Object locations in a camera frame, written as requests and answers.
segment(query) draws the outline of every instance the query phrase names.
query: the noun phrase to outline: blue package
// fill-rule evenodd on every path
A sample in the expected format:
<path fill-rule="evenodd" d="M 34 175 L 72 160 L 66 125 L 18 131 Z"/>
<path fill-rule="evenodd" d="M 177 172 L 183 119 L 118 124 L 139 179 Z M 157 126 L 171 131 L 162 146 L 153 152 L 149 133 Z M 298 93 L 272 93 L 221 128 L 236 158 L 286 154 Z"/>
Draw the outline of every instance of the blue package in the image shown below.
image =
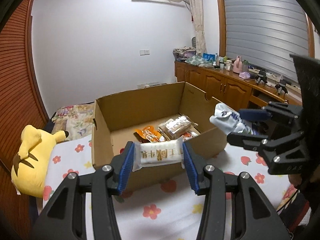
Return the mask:
<path fill-rule="evenodd" d="M 204 53 L 202 57 L 203 57 L 206 61 L 214 62 L 214 55 L 213 55 L 213 54 Z"/>

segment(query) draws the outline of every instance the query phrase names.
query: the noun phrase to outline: cardboard box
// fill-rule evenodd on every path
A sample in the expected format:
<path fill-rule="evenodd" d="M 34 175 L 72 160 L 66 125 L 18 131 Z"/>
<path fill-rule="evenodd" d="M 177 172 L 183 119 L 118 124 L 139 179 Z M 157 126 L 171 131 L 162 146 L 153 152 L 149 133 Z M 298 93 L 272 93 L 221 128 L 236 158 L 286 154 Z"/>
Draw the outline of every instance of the cardboard box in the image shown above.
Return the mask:
<path fill-rule="evenodd" d="M 157 127 L 179 114 L 197 123 L 198 134 L 189 140 L 194 151 L 206 159 L 221 152 L 227 137 L 209 122 L 220 101 L 207 99 L 197 87 L 179 82 L 139 90 L 125 91 L 99 98 L 95 102 L 92 130 L 92 165 L 97 170 L 110 164 L 127 141 L 137 141 L 134 129 Z M 146 167 L 132 172 L 128 190 L 136 190 L 170 179 L 184 170 L 180 163 Z"/>

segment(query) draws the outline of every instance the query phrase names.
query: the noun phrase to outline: window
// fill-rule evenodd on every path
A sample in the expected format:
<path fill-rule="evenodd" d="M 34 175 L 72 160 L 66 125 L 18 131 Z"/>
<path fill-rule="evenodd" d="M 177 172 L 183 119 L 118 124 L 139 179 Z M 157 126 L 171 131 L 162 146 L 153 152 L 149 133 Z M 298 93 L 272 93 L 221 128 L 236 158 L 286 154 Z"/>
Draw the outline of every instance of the window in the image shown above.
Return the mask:
<path fill-rule="evenodd" d="M 218 0 L 218 6 L 220 28 L 225 24 L 220 30 L 220 54 L 224 50 L 228 57 L 242 56 L 297 81 L 289 54 L 314 57 L 314 41 L 296 0 Z"/>

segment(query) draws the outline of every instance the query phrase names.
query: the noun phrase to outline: pink thermos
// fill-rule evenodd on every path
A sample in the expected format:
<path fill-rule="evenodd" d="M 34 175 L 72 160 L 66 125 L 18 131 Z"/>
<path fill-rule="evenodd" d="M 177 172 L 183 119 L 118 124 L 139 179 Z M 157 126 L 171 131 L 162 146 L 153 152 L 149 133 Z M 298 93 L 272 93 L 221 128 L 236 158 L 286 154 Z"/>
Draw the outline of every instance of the pink thermos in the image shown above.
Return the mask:
<path fill-rule="evenodd" d="M 237 74 L 242 72 L 241 56 L 237 56 L 236 61 L 233 63 L 233 72 Z"/>

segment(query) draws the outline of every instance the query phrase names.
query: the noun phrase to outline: pikachu plush toy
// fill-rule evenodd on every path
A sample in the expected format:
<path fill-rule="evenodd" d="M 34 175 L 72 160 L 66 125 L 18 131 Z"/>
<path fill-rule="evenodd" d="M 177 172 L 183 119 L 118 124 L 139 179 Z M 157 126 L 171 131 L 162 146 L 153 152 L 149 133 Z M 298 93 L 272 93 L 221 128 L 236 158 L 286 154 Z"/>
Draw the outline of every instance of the pikachu plush toy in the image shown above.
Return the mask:
<path fill-rule="evenodd" d="M 52 135 L 32 125 L 23 129 L 19 152 L 13 158 L 11 170 L 12 181 L 21 193 L 42 198 L 51 151 L 68 135 L 67 131 Z"/>

